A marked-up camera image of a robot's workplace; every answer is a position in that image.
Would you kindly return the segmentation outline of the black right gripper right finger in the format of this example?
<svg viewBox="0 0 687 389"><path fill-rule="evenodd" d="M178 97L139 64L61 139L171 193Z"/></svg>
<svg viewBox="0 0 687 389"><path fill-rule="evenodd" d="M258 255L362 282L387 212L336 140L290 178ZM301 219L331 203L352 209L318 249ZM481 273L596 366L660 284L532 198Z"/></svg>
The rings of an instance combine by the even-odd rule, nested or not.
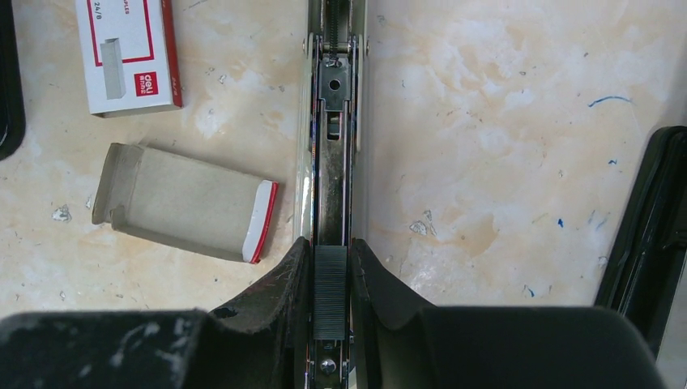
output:
<svg viewBox="0 0 687 389"><path fill-rule="evenodd" d="M435 306L350 248L360 388L662 388L619 314L593 307Z"/></svg>

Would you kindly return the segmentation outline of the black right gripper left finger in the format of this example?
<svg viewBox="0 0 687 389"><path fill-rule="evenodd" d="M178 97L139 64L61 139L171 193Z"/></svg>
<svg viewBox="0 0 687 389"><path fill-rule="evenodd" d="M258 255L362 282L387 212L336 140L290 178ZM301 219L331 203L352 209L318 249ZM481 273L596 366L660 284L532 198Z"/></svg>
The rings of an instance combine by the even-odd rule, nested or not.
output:
<svg viewBox="0 0 687 389"><path fill-rule="evenodd" d="M1 321L4 388L302 388L310 245L211 311L63 311Z"/></svg>

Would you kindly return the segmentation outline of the silver staple strip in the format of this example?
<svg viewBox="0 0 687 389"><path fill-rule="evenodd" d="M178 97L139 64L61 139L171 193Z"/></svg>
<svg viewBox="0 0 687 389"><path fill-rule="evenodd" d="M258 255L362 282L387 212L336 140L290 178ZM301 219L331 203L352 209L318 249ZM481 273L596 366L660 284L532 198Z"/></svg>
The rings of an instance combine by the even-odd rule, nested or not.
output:
<svg viewBox="0 0 687 389"><path fill-rule="evenodd" d="M314 247L315 340L347 338L347 260L346 246Z"/></svg>

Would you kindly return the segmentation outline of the beige and black stapler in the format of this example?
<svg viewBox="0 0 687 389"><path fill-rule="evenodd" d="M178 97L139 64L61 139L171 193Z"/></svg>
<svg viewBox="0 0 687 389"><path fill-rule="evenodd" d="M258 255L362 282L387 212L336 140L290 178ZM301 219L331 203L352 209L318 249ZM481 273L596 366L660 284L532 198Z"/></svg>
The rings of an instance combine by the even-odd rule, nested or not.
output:
<svg viewBox="0 0 687 389"><path fill-rule="evenodd" d="M315 340L314 247L352 241L353 171L360 149L363 67L369 51L365 1L310 1L298 123L293 235L309 242L306 388L349 385L351 309L347 260L347 338Z"/></svg>

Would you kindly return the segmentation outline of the red white staple box sleeve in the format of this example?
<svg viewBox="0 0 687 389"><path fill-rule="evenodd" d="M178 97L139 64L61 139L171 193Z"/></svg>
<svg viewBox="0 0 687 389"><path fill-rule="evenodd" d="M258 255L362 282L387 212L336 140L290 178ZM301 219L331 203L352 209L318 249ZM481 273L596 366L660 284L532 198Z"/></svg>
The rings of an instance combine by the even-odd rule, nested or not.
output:
<svg viewBox="0 0 687 389"><path fill-rule="evenodd" d="M100 118L183 106L168 0L75 2L89 112Z"/></svg>

